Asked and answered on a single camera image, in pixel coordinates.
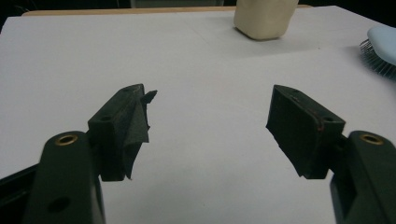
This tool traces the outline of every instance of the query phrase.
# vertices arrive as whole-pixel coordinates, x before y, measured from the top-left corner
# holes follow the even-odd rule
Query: plastic bottle
[[[277,38],[286,33],[297,4],[298,0],[238,0],[233,23],[252,39]]]

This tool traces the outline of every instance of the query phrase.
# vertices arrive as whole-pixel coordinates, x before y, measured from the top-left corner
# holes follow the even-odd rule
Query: white surface
[[[265,129],[274,84],[345,119],[345,134],[395,136],[395,82],[360,61],[374,21],[297,9],[277,40],[233,28],[233,12],[25,17],[0,34],[0,176],[38,162],[56,133],[120,88],[159,93],[133,181],[104,183],[107,223],[334,223],[329,180],[299,178]]]

